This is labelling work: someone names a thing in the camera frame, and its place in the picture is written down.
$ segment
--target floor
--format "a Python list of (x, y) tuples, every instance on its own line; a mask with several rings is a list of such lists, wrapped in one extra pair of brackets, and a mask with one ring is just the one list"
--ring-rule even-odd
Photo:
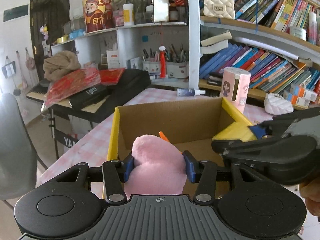
[[(49, 129), (49, 121), (39, 116), (27, 125), (27, 131), (35, 146), (39, 157), (50, 167), (56, 160), (54, 150), (54, 141)], [(56, 117), (56, 127), (64, 133), (71, 132), (70, 122)], [(64, 153), (64, 147), (58, 143), (59, 155)], [(44, 169), (38, 164), (38, 176), (44, 172)], [(15, 205), (18, 199), (9, 200), (11, 205)], [(17, 240), (21, 236), (19, 228), (14, 220), (13, 211), (0, 201), (0, 240)]]

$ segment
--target brown towel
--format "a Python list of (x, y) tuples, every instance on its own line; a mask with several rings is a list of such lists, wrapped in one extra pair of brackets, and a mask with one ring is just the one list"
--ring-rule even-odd
[(57, 81), (64, 75), (81, 68), (76, 54), (64, 50), (46, 58), (43, 64), (44, 77), (49, 81)]

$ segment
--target gray chair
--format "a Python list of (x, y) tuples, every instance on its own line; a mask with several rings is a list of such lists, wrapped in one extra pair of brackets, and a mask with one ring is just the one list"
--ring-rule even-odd
[(47, 169), (29, 138), (17, 100), (0, 95), (0, 200), (10, 208), (7, 199), (35, 188), (37, 161)]

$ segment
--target pink checkered tablecloth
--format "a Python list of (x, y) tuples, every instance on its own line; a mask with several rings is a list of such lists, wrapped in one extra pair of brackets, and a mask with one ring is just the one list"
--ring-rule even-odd
[[(143, 103), (194, 100), (199, 97), (178, 98), (175, 91), (149, 88), (138, 94), (126, 105), (136, 105)], [(263, 108), (246, 105), (244, 115), (252, 122), (259, 123), (272, 120), (272, 115), (267, 114)], [(59, 160), (57, 160), (40, 178), (40, 184), (52, 179), (73, 165), (80, 162), (87, 162), (90, 167), (101, 166), (107, 159), (108, 145), (112, 127), (113, 114), (84, 136), (76, 145), (68, 150)], [(289, 188), (292, 192), (299, 195), (294, 187)], [(102, 182), (94, 182), (91, 191), (98, 197), (102, 197)], [(320, 240), (320, 225), (309, 212), (307, 219), (299, 233), (304, 240)]]

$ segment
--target red plastic package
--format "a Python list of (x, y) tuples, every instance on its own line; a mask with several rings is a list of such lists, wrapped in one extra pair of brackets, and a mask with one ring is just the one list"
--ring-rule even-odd
[(100, 70), (101, 84), (111, 86), (118, 84), (125, 68)]
[(94, 67), (73, 71), (49, 87), (41, 111), (100, 82), (99, 70)]

